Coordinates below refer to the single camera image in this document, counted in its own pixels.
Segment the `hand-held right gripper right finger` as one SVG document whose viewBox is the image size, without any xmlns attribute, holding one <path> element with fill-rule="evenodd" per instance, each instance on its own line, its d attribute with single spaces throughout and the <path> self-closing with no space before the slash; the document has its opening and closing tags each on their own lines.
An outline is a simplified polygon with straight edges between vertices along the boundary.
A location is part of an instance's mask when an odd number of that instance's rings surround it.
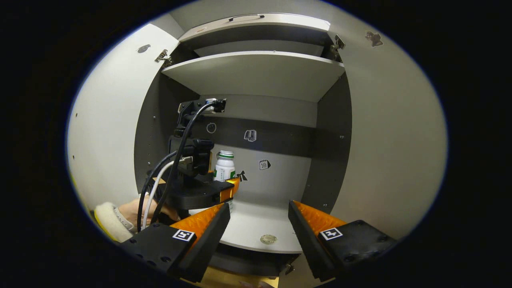
<svg viewBox="0 0 512 288">
<path fill-rule="evenodd" d="M 320 281 L 371 268 L 398 243 L 363 220 L 345 222 L 295 200 L 289 201 L 288 219 Z"/>
</svg>

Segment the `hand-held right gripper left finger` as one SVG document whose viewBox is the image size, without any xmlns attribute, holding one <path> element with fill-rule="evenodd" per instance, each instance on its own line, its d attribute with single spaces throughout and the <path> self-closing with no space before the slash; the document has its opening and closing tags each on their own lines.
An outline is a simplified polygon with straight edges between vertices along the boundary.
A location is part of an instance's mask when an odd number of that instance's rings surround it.
<svg viewBox="0 0 512 288">
<path fill-rule="evenodd" d="M 228 204 L 218 204 L 172 225 L 152 224 L 120 247 L 168 276 L 201 282 L 229 221 Z"/>
</svg>

